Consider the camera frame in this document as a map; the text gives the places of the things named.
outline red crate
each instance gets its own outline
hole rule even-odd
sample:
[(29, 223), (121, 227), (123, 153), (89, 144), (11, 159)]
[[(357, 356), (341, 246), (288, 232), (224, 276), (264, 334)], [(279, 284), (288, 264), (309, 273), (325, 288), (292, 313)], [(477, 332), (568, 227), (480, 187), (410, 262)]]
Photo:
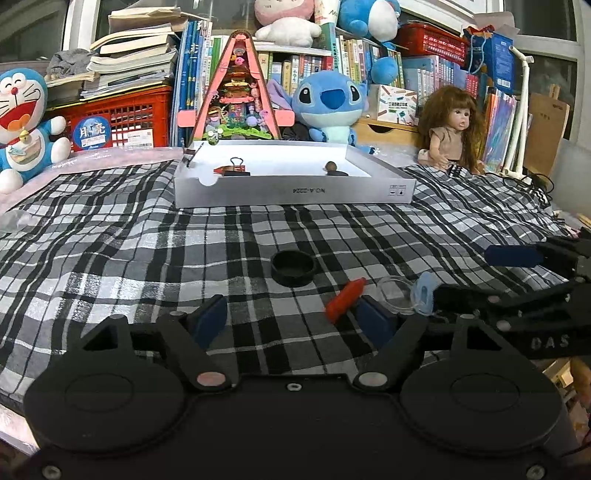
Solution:
[(65, 117), (67, 126), (64, 133), (70, 141), (71, 122), (87, 116), (106, 115), (111, 118), (114, 147), (123, 147), (127, 143), (127, 132), (149, 128), (152, 129), (154, 146), (167, 147), (172, 91), (171, 87), (162, 86), (108, 99), (90, 100), (78, 105), (52, 109), (47, 112), (47, 117)]
[(467, 41), (433, 25), (416, 22), (403, 25), (394, 40), (403, 57), (439, 55), (463, 67), (466, 63)]

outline blue and white plush toy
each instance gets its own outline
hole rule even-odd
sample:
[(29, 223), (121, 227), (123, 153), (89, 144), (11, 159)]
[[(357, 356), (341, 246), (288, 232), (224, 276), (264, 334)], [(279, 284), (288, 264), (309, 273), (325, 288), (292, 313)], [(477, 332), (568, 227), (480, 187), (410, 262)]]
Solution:
[[(339, 27), (389, 46), (387, 43), (398, 34), (400, 12), (398, 0), (342, 0)], [(391, 57), (377, 60), (371, 69), (372, 82), (382, 85), (389, 85), (397, 75), (398, 65)]]
[(366, 108), (365, 86), (334, 70), (322, 70), (305, 78), (293, 96), (282, 91), (299, 122), (308, 125), (315, 142), (355, 145), (351, 128)]
[(46, 107), (47, 84), (37, 72), (15, 69), (0, 75), (0, 193), (14, 192), (70, 155), (67, 138), (49, 141), (49, 135), (66, 129), (66, 119), (39, 123)]

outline plaid tablecloth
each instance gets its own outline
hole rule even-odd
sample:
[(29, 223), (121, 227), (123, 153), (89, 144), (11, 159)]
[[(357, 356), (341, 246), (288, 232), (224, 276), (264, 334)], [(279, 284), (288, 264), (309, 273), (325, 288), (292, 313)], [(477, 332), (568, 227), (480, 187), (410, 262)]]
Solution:
[[(492, 268), (490, 244), (534, 242), (561, 227), (496, 177), (451, 179), (424, 167), (411, 205), (251, 206), (177, 210), (175, 162), (61, 176), (17, 208), (36, 226), (0, 236), (0, 400), (18, 409), (48, 365), (114, 313), (153, 322), (228, 298), (209, 355), (243, 372), (353, 375), (372, 346), (324, 304), (350, 279), (387, 273), (522, 292), (561, 281), (543, 269)], [(314, 282), (271, 279), (283, 248), (315, 256)]]

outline stitch's eye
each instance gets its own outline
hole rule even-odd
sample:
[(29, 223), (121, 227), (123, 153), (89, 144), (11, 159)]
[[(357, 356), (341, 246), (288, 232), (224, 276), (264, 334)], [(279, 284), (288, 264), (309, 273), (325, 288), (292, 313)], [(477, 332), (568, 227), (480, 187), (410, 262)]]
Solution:
[(359, 100), (361, 98), (361, 95), (359, 94), (359, 90), (357, 90), (357, 88), (355, 88), (354, 85), (349, 85), (349, 88), (351, 89), (351, 100), (356, 102), (357, 100)]
[(310, 97), (310, 89), (308, 87), (303, 88), (301, 90), (299, 99), (301, 103), (312, 103), (312, 98)]

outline black round object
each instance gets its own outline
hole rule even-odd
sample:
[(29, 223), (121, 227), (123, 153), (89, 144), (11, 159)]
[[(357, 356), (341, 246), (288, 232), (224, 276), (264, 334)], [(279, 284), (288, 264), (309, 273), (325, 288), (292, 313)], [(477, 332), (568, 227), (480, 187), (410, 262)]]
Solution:
[(119, 352), (81, 352), (34, 381), (27, 420), (43, 443), (108, 452), (150, 440), (180, 414), (184, 393), (165, 368)]
[(563, 408), (555, 386), (530, 362), (496, 352), (420, 368), (402, 385), (400, 401), (427, 438), (476, 453), (510, 452), (543, 441)]
[(281, 250), (271, 257), (271, 276), (284, 287), (303, 287), (312, 281), (314, 257), (299, 250)]

